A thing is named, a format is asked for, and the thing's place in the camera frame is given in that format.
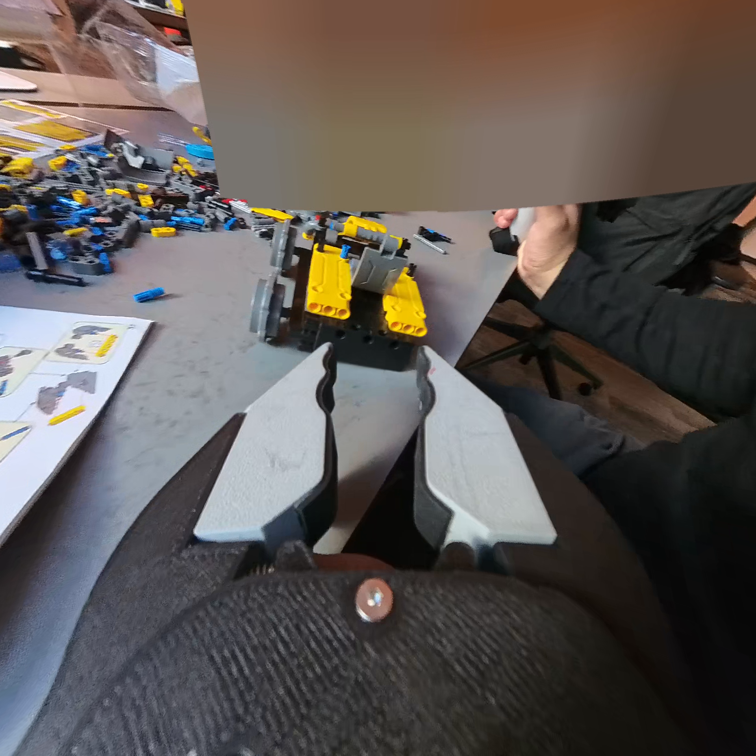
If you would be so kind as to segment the person's right hand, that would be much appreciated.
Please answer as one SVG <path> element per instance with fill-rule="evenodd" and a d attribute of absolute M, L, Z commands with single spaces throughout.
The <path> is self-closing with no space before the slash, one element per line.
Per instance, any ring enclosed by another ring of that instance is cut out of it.
<path fill-rule="evenodd" d="M 580 204 L 536 206 L 533 222 L 517 251 L 517 272 L 538 298 L 545 297 L 578 246 Z"/>

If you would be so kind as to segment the grey desk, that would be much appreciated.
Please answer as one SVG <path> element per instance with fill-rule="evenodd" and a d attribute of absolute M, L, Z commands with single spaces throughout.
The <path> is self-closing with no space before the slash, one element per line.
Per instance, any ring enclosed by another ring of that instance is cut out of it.
<path fill-rule="evenodd" d="M 490 210 L 388 214 L 392 233 L 419 225 L 455 240 L 448 255 L 412 242 L 428 283 L 430 345 L 457 362 L 511 266 L 493 253 Z M 87 288 L 2 274 L 2 305 L 154 321 L 128 373 L 75 453 L 1 552 L 1 750 L 13 754 L 55 678 L 79 613 L 138 514 L 225 424 L 306 355 L 256 344 L 249 331 L 270 252 L 250 233 L 189 232 L 139 241 Z M 137 304 L 133 294 L 167 296 Z M 339 366 L 334 427 L 339 513 L 318 547 L 341 550 L 417 423 L 414 373 Z"/>

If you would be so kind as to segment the pile of brick parts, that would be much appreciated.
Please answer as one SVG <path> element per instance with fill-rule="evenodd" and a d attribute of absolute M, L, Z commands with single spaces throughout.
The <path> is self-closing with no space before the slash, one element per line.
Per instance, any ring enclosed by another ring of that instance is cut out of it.
<path fill-rule="evenodd" d="M 2 157 L 1 270 L 85 287 L 112 274 L 114 256 L 142 235 L 251 230 L 245 201 L 222 196 L 209 136 L 178 151 L 107 130 L 100 144 L 39 157 Z"/>

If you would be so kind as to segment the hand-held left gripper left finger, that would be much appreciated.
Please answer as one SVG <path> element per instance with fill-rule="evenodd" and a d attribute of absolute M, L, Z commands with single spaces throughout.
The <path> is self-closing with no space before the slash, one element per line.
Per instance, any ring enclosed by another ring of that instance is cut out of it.
<path fill-rule="evenodd" d="M 337 510 L 334 347 L 326 343 L 249 406 L 195 524 L 206 542 L 314 546 Z"/>

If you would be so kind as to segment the person's right forearm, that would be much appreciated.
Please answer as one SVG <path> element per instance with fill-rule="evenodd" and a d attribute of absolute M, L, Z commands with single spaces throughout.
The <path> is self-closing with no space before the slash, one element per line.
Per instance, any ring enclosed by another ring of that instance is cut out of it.
<path fill-rule="evenodd" d="M 537 313 L 704 413 L 753 410 L 754 305 L 663 287 L 752 199 L 753 182 L 581 205 Z"/>

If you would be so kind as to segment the yellow printed sheet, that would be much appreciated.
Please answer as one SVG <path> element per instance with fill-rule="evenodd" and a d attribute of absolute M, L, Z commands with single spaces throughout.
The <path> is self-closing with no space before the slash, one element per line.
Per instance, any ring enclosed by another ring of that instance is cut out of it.
<path fill-rule="evenodd" d="M 39 157 L 100 144 L 106 131 L 106 126 L 57 110 L 1 100 L 2 157 Z"/>

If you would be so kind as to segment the yellow black brick vehicle model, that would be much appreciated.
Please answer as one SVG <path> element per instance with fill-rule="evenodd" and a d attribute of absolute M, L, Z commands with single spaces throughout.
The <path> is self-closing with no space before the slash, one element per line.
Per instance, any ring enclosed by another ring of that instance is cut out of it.
<path fill-rule="evenodd" d="M 334 347 L 345 364 L 404 372 L 428 328 L 410 241 L 371 215 L 249 208 L 269 241 L 250 332 L 259 343 L 314 352 Z"/>

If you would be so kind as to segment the black chair base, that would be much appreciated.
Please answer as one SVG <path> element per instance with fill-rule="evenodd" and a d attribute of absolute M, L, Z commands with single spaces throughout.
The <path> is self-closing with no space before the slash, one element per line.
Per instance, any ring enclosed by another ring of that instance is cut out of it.
<path fill-rule="evenodd" d="M 581 377 L 578 393 L 582 396 L 591 396 L 604 386 L 604 381 L 598 375 L 554 341 L 553 336 L 558 329 L 550 324 L 524 326 L 507 323 L 488 315 L 482 322 L 482 327 L 514 339 L 514 343 L 459 367 L 458 370 L 466 375 L 517 358 L 523 365 L 530 362 L 537 364 L 547 394 L 557 401 L 563 399 L 562 385 L 556 373 L 557 364 L 562 364 Z"/>

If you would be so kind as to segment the instruction booklet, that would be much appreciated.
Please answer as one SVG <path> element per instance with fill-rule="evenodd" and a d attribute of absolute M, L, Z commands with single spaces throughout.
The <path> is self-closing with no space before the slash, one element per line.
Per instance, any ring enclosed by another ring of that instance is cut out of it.
<path fill-rule="evenodd" d="M 97 420 L 152 325 L 1 307 L 1 543 Z"/>

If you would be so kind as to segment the clear plastic bags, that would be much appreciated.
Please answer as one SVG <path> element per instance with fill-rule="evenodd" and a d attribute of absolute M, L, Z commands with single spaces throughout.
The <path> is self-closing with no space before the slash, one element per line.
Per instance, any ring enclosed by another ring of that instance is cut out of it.
<path fill-rule="evenodd" d="M 54 2 L 54 53 L 63 71 L 114 79 L 130 95 L 207 127 L 192 47 L 180 47 L 127 2 Z"/>

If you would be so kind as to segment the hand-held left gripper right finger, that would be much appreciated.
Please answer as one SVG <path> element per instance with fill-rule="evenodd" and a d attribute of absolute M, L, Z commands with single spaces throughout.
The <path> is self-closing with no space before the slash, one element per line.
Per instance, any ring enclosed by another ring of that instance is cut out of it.
<path fill-rule="evenodd" d="M 504 411 L 428 346 L 417 353 L 420 420 L 413 521 L 436 553 L 497 544 L 552 547 L 557 534 Z"/>

